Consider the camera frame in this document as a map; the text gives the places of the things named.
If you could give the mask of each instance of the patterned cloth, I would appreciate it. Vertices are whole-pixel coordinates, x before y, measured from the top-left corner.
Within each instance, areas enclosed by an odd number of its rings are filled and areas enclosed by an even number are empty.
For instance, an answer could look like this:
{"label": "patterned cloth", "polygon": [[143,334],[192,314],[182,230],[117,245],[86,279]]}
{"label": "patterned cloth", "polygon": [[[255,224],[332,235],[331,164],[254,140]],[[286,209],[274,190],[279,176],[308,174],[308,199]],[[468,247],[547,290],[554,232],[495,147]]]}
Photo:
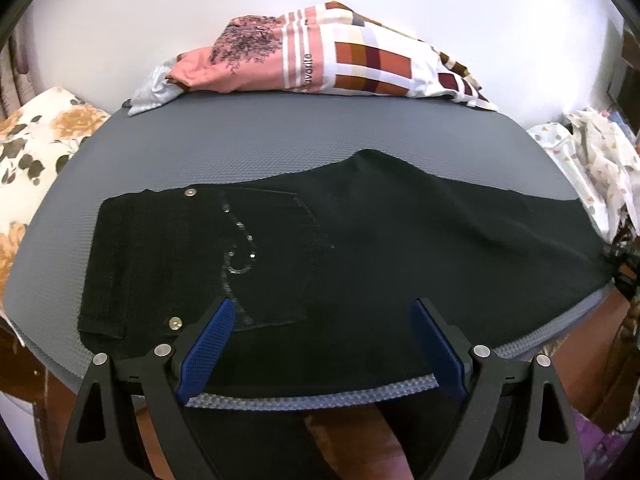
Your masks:
{"label": "patterned cloth", "polygon": [[618,428],[611,433],[604,433],[583,414],[573,410],[575,429],[582,449],[585,480],[600,480],[616,463],[616,460],[631,439],[631,435],[638,426],[636,412],[632,421],[626,422],[624,428]]}
{"label": "patterned cloth", "polygon": [[4,285],[27,225],[58,173],[108,117],[52,88],[0,122],[0,316]]}
{"label": "patterned cloth", "polygon": [[570,133],[558,123],[529,135],[571,182],[596,231],[612,242],[628,214],[640,232],[640,158],[620,127],[591,108],[567,114]]}
{"label": "patterned cloth", "polygon": [[[177,96],[156,68],[129,115]],[[496,110],[467,68],[431,45],[338,2],[229,22],[213,46],[180,54],[166,76],[183,90],[288,90],[338,95],[444,97]]]}

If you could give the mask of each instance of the blue gripper pad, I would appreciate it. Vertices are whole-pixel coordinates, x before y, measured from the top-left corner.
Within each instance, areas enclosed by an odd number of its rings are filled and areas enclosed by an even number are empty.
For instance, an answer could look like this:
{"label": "blue gripper pad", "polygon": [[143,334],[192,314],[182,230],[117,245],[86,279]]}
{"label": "blue gripper pad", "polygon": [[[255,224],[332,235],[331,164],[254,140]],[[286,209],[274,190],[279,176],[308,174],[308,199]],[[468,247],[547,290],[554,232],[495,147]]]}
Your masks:
{"label": "blue gripper pad", "polygon": [[422,354],[429,362],[441,391],[450,399],[458,402],[465,400],[468,395],[465,367],[420,300],[414,301],[412,306],[411,324]]}
{"label": "blue gripper pad", "polygon": [[233,301],[226,299],[182,361],[175,397],[186,404],[202,393],[236,323]]}

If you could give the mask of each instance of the floral pillow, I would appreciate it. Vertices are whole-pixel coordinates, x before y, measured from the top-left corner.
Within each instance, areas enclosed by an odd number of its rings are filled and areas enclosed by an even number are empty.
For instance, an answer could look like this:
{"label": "floral pillow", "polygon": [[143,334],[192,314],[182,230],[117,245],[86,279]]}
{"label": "floral pillow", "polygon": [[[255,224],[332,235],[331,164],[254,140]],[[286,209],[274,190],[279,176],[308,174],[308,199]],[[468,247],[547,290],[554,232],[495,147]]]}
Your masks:
{"label": "floral pillow", "polygon": [[68,160],[108,117],[55,87],[0,122],[0,315],[9,270],[36,209]]}

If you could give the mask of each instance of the purple fabric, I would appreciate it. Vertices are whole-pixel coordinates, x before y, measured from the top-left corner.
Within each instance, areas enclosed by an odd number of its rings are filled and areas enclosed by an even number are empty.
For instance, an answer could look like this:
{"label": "purple fabric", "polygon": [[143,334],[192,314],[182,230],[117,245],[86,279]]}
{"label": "purple fabric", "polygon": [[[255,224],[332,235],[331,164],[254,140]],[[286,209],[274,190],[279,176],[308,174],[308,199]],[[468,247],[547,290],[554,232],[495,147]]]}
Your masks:
{"label": "purple fabric", "polygon": [[573,412],[582,448],[585,480],[600,480],[617,460],[627,439],[614,433],[605,434],[584,415]]}

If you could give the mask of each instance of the wooden floor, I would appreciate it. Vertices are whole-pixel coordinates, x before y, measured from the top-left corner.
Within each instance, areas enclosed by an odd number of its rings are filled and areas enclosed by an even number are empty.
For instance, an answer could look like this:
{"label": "wooden floor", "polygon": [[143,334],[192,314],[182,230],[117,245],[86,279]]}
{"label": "wooden floor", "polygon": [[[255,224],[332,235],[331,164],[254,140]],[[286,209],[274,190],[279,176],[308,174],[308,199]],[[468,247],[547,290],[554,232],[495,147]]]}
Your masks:
{"label": "wooden floor", "polygon": [[[599,401],[607,351],[628,309],[617,292],[572,331],[553,361],[576,408],[588,412]],[[48,376],[47,415],[52,452],[60,458],[74,394]],[[150,417],[138,414],[138,425],[156,476],[173,479]],[[327,462],[344,480],[412,480],[398,441],[375,406],[318,410],[307,419]]]}

